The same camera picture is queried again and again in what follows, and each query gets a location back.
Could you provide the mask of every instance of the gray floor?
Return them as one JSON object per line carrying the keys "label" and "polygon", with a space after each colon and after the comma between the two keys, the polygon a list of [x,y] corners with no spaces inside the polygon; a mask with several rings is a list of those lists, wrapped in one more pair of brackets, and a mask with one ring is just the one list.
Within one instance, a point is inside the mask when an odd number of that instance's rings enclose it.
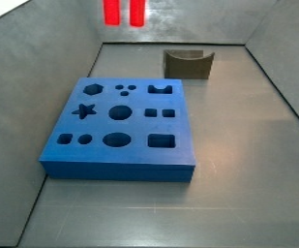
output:
{"label": "gray floor", "polygon": [[299,120],[243,46],[104,45],[92,77],[161,78],[161,51],[216,52],[184,80],[191,184],[48,179],[21,246],[297,246]]}

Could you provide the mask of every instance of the hexagon hole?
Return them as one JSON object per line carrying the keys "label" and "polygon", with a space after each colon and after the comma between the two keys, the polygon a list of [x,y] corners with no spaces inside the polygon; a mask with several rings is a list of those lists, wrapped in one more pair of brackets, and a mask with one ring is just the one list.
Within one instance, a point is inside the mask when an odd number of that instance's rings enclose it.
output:
{"label": "hexagon hole", "polygon": [[99,85],[97,83],[93,83],[93,84],[84,87],[83,93],[89,95],[89,96],[93,96],[96,94],[103,93],[103,88],[104,87],[101,85]]}

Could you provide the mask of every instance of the circular hole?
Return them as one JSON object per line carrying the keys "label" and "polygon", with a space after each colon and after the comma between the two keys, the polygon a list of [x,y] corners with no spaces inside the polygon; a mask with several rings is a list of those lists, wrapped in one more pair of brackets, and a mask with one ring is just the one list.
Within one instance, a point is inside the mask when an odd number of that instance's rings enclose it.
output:
{"label": "circular hole", "polygon": [[121,91],[121,92],[120,92],[120,96],[123,96],[123,97],[128,96],[128,94],[129,94],[129,93],[128,93],[127,91]]}
{"label": "circular hole", "polygon": [[60,134],[57,139],[57,144],[68,144],[71,143],[72,134]]}
{"label": "circular hole", "polygon": [[131,116],[131,114],[132,114],[131,108],[123,105],[112,107],[108,111],[108,116],[113,120],[124,120]]}
{"label": "circular hole", "polygon": [[83,136],[79,137],[79,140],[77,140],[77,142],[80,144],[87,144],[91,141],[92,141],[92,136],[91,135],[83,135]]}
{"label": "circular hole", "polygon": [[128,89],[129,89],[129,90],[135,90],[135,89],[136,89],[136,86],[135,86],[135,85],[129,85],[129,86],[128,86]]}
{"label": "circular hole", "polygon": [[103,142],[107,146],[121,147],[131,142],[131,137],[123,133],[111,133],[104,136]]}
{"label": "circular hole", "polygon": [[116,85],[115,89],[123,89],[123,85],[121,84]]}

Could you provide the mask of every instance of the rectangular hole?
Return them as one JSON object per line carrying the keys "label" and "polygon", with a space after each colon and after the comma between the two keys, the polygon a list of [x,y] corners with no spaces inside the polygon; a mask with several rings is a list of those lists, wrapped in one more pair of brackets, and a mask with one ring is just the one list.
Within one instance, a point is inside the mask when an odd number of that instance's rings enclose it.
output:
{"label": "rectangular hole", "polygon": [[156,88],[153,85],[148,86],[148,93],[151,94],[172,94],[172,86],[167,85],[164,88]]}
{"label": "rectangular hole", "polygon": [[175,136],[159,134],[148,135],[148,147],[175,148]]}
{"label": "rectangular hole", "polygon": [[163,114],[163,117],[173,118],[175,117],[175,110],[173,109],[164,109],[161,114]]}
{"label": "rectangular hole", "polygon": [[156,117],[156,109],[155,108],[145,108],[144,116],[145,117]]}

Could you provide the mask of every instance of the square hole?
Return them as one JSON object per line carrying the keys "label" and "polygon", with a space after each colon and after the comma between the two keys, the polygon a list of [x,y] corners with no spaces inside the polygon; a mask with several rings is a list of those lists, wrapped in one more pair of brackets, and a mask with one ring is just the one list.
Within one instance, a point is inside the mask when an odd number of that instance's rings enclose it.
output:
{"label": "square hole", "polygon": [[173,118],[175,117],[175,110],[173,109],[164,109],[161,114],[163,114],[163,117]]}
{"label": "square hole", "polygon": [[57,139],[57,144],[69,144],[71,138],[72,138],[72,134],[60,134]]}
{"label": "square hole", "polygon": [[175,136],[157,134],[148,135],[148,147],[175,148]]}
{"label": "square hole", "polygon": [[145,117],[156,117],[156,109],[155,108],[145,108],[144,116]]}

